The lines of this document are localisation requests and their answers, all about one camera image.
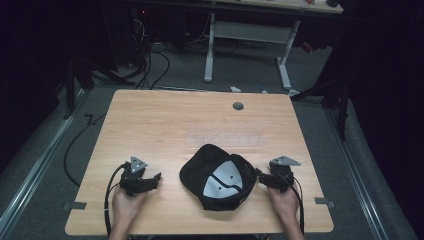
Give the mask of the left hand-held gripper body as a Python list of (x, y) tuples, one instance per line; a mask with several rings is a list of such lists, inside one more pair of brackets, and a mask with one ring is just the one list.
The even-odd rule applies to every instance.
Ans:
[(124, 165), (124, 172), (119, 182), (120, 187), (129, 197), (135, 197), (146, 191), (146, 182), (143, 179), (145, 168), (148, 164), (132, 156)]

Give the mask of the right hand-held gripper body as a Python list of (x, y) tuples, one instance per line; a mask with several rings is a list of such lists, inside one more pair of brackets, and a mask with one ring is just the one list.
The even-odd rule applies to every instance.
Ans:
[(294, 184), (294, 174), (291, 170), (292, 166), (300, 166), (301, 163), (287, 156), (280, 156), (269, 162), (271, 175), (276, 178), (274, 188), (285, 192)]

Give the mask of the black baseball cap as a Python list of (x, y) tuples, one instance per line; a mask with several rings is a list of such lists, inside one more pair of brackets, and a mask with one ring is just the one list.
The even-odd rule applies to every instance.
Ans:
[(233, 211), (250, 195), (257, 174), (242, 156), (205, 144), (181, 168), (179, 178), (204, 210)]

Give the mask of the person's right hand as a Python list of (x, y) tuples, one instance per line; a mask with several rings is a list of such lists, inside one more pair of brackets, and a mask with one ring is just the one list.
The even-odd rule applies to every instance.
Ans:
[(296, 223), (299, 201), (292, 189), (281, 192), (279, 189), (267, 188), (273, 209), (283, 224)]

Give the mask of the person's left hand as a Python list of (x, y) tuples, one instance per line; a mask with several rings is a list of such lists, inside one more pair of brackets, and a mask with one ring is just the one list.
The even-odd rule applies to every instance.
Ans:
[(146, 192), (135, 197), (129, 197), (123, 189), (117, 187), (112, 200), (114, 216), (112, 229), (128, 229), (138, 216), (146, 197)]

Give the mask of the black stand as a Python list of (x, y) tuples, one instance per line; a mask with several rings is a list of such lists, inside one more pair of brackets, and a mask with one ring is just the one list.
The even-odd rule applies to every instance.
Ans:
[(323, 70), (317, 83), (312, 88), (291, 96), (291, 100), (298, 101), (307, 96), (322, 96), (321, 105), (323, 108), (337, 107), (336, 130), (341, 139), (345, 141), (347, 106), (354, 75), (355, 71), (350, 67)]
[(64, 118), (68, 119), (76, 111), (75, 82), (78, 82), (82, 90), (91, 91), (94, 88), (94, 80), (91, 75), (93, 71), (100, 72), (107, 79), (121, 85), (132, 85), (124, 77), (118, 76), (106, 68), (88, 60), (82, 56), (72, 54), (66, 65), (65, 87), (67, 111)]

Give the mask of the white-framed wooden desk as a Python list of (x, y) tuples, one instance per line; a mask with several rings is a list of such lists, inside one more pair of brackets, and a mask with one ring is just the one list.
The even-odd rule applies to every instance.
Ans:
[[(291, 13), (317, 13), (322, 16), (339, 16), (344, 9), (338, 0), (206, 0), (213, 7), (261, 7), (263, 10), (288, 10)], [(217, 20), (209, 15), (208, 52), (204, 81), (213, 80), (214, 43), (216, 38), (283, 44), (282, 54), (276, 58), (283, 88), (292, 89), (286, 62), (297, 35), (301, 20), (296, 17), (289, 26), (270, 26), (256, 23), (241, 23), (233, 20)]]

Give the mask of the metal floor rail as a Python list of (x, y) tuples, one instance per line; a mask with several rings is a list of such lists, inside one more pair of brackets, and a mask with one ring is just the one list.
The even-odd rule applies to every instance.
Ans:
[(23, 178), (19, 188), (0, 217), (0, 240), (8, 240), (27, 204), (30, 202), (33, 194), (42, 181), (47, 169), (51, 165), (53, 156), (56, 154), (60, 142), (75, 119), (74, 115), (82, 107), (89, 94), (90, 92), (88, 90), (80, 90), (78, 92), (75, 109), (70, 111), (67, 118), (62, 118), (60, 120), (60, 124), (57, 126), (48, 144), (36, 157), (35, 162), (31, 165), (28, 173)]
[(337, 119), (335, 113), (332, 110), (328, 109), (324, 109), (323, 112), (329, 124), (331, 125), (333, 134), (337, 139), (339, 148), (341, 149), (343, 155), (342, 161), (347, 169), (349, 179), (361, 206), (362, 212), (374, 236), (374, 239), (389, 240), (387, 231), (382, 224), (376, 206), (373, 200), (371, 199), (369, 191), (366, 185), (364, 184), (360, 172), (355, 164), (353, 155), (347, 145), (347, 142), (342, 139), (340, 133), (338, 132)]

